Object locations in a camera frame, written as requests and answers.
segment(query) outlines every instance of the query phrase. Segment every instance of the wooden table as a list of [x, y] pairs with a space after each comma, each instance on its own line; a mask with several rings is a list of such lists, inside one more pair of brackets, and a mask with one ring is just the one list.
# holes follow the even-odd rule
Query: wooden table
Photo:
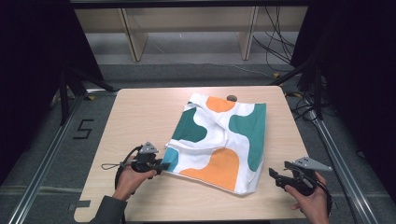
[[290, 210], [295, 200], [276, 187], [268, 175], [272, 167], [282, 175], [284, 161], [306, 156], [304, 143], [282, 90], [274, 86], [129, 89], [118, 93], [80, 200], [90, 207], [78, 208], [77, 222], [91, 220], [104, 195], [114, 192], [117, 168], [103, 170], [103, 163], [118, 163], [136, 146], [150, 141], [164, 153], [194, 92], [226, 98], [236, 95], [240, 103], [267, 103], [264, 166], [255, 193], [237, 196], [187, 178], [163, 173], [145, 181], [125, 210], [129, 221], [258, 220], [300, 218]]

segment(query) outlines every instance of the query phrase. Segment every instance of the folded cloth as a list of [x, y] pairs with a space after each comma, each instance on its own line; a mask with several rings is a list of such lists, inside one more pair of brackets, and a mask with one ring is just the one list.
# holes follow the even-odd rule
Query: folded cloth
[[167, 172], [236, 194], [254, 192], [262, 171], [265, 118], [266, 104], [194, 93], [166, 145]]

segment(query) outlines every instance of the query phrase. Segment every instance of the orange pattern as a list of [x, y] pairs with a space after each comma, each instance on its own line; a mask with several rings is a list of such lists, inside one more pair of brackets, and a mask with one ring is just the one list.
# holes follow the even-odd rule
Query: orange pattern
[[206, 106], [210, 110], [219, 113], [231, 110], [235, 106], [235, 102], [209, 96], [206, 101]]
[[228, 148], [216, 150], [210, 157], [209, 164], [201, 170], [187, 169], [180, 172], [192, 178], [203, 179], [221, 188], [234, 190], [238, 177], [239, 159], [234, 151]]

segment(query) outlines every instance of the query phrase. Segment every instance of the person's left hand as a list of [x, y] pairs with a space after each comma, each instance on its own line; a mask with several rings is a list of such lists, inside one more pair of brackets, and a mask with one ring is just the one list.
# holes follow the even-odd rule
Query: person's left hand
[[152, 178], [157, 174], [155, 170], [150, 170], [145, 173], [135, 172], [130, 165], [126, 166], [117, 184], [116, 191], [113, 194], [113, 198], [118, 200], [126, 201], [131, 197], [139, 186], [148, 178]]

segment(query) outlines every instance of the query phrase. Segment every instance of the person's right hand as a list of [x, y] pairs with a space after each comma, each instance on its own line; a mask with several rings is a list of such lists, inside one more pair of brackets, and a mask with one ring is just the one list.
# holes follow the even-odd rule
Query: person's right hand
[[[317, 178], [320, 182], [326, 185], [326, 180], [318, 172], [316, 172]], [[285, 190], [293, 196], [297, 203], [294, 204], [291, 209], [299, 209], [304, 213], [306, 218], [311, 223], [321, 224], [329, 223], [327, 213], [327, 195], [323, 189], [317, 187], [313, 194], [304, 196], [297, 189], [292, 186], [285, 186]]]
[[113, 198], [121, 201], [126, 201], [131, 197], [131, 194], [139, 188], [143, 181], [154, 177], [157, 174], [155, 170], [150, 170], [145, 173], [135, 172], [130, 165], [127, 165], [119, 179], [116, 191]]

